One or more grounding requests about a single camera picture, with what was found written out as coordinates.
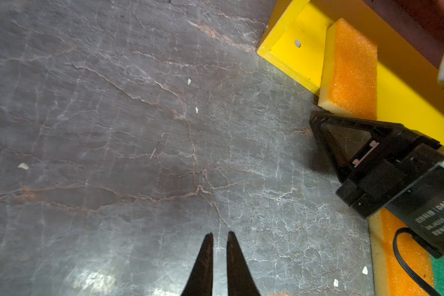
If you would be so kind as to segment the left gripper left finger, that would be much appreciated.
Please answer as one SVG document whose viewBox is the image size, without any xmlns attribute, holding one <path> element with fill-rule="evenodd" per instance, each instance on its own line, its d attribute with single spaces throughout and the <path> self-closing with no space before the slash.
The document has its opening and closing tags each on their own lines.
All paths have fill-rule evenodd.
<svg viewBox="0 0 444 296">
<path fill-rule="evenodd" d="M 213 234 L 205 236 L 181 296 L 212 296 Z"/>
</svg>

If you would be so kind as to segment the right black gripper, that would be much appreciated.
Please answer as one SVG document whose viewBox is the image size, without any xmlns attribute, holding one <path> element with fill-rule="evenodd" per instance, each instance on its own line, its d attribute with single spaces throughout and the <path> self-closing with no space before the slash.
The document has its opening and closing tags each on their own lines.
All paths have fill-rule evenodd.
<svg viewBox="0 0 444 296">
<path fill-rule="evenodd" d="M 444 153 L 402 124 L 313 112 L 310 127 L 363 218 L 385 208 L 444 256 Z"/>
</svg>

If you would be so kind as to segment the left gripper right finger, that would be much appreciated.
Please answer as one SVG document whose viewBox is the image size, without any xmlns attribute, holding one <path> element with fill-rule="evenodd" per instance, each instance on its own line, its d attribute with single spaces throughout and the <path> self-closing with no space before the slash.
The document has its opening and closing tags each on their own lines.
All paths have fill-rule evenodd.
<svg viewBox="0 0 444 296">
<path fill-rule="evenodd" d="M 228 233 L 226 264 L 229 296 L 260 296 L 233 231 Z"/>
</svg>

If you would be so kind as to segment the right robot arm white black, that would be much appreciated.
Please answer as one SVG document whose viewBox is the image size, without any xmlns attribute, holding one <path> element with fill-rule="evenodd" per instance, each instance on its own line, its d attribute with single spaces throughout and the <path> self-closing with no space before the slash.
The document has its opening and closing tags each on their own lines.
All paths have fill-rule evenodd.
<svg viewBox="0 0 444 296">
<path fill-rule="evenodd" d="M 444 56 L 407 67 L 424 96 L 379 68 L 376 121 L 317 112 L 310 124 L 360 216 L 386 208 L 435 257 L 444 257 Z"/>
</svg>

